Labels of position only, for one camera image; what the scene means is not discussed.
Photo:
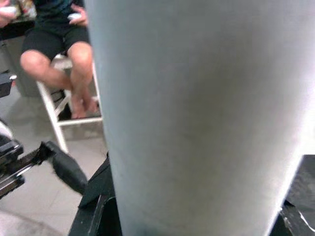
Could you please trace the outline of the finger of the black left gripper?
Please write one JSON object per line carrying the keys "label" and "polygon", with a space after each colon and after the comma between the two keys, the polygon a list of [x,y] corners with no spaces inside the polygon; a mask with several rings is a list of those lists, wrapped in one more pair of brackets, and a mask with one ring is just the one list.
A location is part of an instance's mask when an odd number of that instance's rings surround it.
{"label": "finger of the black left gripper", "polygon": [[18,159],[14,169],[21,174],[27,168],[41,165],[45,161],[52,165],[54,173],[68,187],[81,195],[84,194],[88,183],[86,175],[74,158],[51,141],[42,142],[38,149]]}
{"label": "finger of the black left gripper", "polygon": [[0,97],[6,97],[10,95],[12,84],[17,79],[17,75],[8,71],[0,73]]}

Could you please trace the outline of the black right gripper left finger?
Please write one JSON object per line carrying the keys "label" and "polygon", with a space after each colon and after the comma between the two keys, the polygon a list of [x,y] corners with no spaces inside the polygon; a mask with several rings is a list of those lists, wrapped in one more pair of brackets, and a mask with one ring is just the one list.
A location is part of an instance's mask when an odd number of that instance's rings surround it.
{"label": "black right gripper left finger", "polygon": [[87,183],[70,236],[121,236],[109,154]]}

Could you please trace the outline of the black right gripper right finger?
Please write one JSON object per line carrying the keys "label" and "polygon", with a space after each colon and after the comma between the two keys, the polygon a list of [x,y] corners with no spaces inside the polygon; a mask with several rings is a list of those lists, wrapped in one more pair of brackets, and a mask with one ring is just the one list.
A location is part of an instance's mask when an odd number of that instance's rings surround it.
{"label": "black right gripper right finger", "polygon": [[303,155],[280,205],[269,236],[315,234],[315,155]]}

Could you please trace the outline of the person's right hand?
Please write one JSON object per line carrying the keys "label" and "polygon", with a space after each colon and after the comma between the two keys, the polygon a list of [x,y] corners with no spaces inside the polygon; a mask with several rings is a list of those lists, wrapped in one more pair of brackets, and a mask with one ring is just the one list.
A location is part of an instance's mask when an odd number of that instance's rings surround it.
{"label": "person's right hand", "polygon": [[18,17],[18,9],[15,6],[3,6],[0,8],[0,27],[4,28]]}

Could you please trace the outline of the person's left hand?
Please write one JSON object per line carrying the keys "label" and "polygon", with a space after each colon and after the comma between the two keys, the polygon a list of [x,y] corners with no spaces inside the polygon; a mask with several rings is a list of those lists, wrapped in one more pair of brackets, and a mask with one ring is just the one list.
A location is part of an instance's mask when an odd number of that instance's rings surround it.
{"label": "person's left hand", "polygon": [[86,27],[88,24],[88,17],[87,17],[85,9],[76,4],[72,4],[71,8],[73,10],[73,13],[71,13],[68,16],[69,23],[71,25],[79,25],[79,26]]}

